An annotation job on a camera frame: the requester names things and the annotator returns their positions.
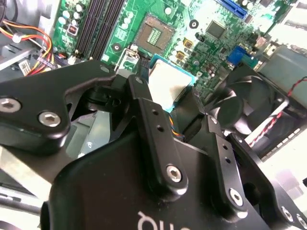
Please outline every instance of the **blue pcie slot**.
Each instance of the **blue pcie slot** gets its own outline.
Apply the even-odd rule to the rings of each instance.
[[[244,19],[245,16],[248,14],[246,10],[244,10],[241,6],[236,4],[231,0],[216,0],[218,3],[223,5],[226,9],[232,12],[235,16]]]

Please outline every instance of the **motherboard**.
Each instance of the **motherboard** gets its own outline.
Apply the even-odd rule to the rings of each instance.
[[[220,71],[257,65],[291,1],[62,0],[53,43],[70,64],[97,59],[132,72],[140,55],[158,54],[196,76],[205,100]]]

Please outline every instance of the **black metal bracket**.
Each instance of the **black metal bracket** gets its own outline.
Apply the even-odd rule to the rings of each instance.
[[[242,183],[253,185],[254,191],[246,189],[246,194],[254,206],[259,205],[260,215],[271,229],[288,229],[291,226],[307,229],[307,218],[277,180],[267,172],[264,174],[263,162],[244,139],[231,134],[229,141],[240,165]]]
[[[115,76],[109,66],[89,61],[2,82],[0,98],[14,99],[20,109],[13,113],[0,112],[0,144],[39,155],[57,152],[64,145],[82,95],[100,82],[110,85]],[[43,125],[39,122],[43,112],[53,112],[60,123],[51,127]]]
[[[160,199],[174,201],[185,194],[188,178],[182,166],[172,137],[168,120],[159,104],[152,102],[147,82],[131,75],[127,82],[131,100],[124,106],[127,111],[111,133],[117,139],[135,119],[144,152],[144,162],[151,189]]]
[[[206,151],[213,161],[213,205],[228,221],[244,219],[248,208],[235,156],[217,120],[206,115],[201,120],[201,129],[189,144]]]

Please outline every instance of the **silver screw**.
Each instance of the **silver screw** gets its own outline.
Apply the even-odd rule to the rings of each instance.
[[[291,213],[284,206],[282,206],[282,210],[283,210],[283,213],[285,214],[286,218],[288,219],[288,221],[293,222],[293,217],[292,217]]]
[[[217,124],[217,120],[213,116],[211,116],[210,119],[213,121],[213,123]]]
[[[230,188],[229,195],[231,199],[236,203],[236,205],[243,206],[243,199],[237,190]]]
[[[0,99],[0,112],[14,113],[21,109],[21,104],[13,98]]]
[[[169,165],[167,168],[166,168],[166,172],[167,172],[167,175],[169,178],[172,179],[173,182],[180,182],[181,181],[181,172],[178,168],[176,168],[175,166],[173,165]]]
[[[297,214],[296,217],[304,229],[307,229],[307,223],[303,220],[303,218],[301,218],[299,214]]]
[[[92,142],[87,142],[87,146],[91,149],[93,147],[93,143]]]
[[[53,112],[41,113],[38,120],[40,123],[48,127],[56,127],[61,123],[61,118]]]
[[[143,80],[139,77],[135,77],[135,80],[139,83],[139,84],[143,84]]]

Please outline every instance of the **black ram slot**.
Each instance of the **black ram slot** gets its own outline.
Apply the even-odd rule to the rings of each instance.
[[[83,25],[83,30],[79,36],[76,49],[79,53],[84,54],[88,52],[89,46],[93,39],[95,29],[102,15],[103,8],[105,5],[105,0],[92,0],[88,10],[88,14]]]
[[[125,1],[126,0],[113,0],[110,2],[103,23],[101,24],[98,37],[90,54],[93,59],[100,60],[103,55]]]

